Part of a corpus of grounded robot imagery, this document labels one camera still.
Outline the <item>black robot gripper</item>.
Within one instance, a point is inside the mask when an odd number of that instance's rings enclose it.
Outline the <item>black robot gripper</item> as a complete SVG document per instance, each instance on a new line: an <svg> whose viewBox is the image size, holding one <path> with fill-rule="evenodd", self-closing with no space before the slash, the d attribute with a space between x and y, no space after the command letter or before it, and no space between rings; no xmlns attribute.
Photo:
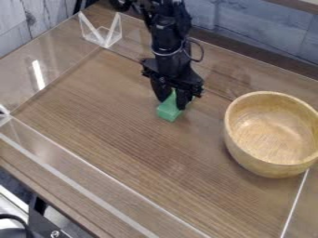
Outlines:
<svg viewBox="0 0 318 238"><path fill-rule="evenodd" d="M203 79L191 68L190 60L184 55L144 58L140 60L142 74L150 78L155 97L163 102L176 89L176 107L180 111L203 93Z"/></svg>

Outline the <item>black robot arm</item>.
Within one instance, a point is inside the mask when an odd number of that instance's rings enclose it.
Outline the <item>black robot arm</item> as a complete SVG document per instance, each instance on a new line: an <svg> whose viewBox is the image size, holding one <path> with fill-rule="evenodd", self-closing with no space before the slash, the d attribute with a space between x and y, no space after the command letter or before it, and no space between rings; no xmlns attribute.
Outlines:
<svg viewBox="0 0 318 238"><path fill-rule="evenodd" d="M191 48L202 45L188 37L191 16L186 9L184 0L110 0L119 12L139 8L139 14L151 36L150 49L152 58L143 58L142 74L150 78L154 94L160 102L176 94L176 108L183 111L186 105L203 93L203 79L191 68L191 62L200 62L192 57Z"/></svg>

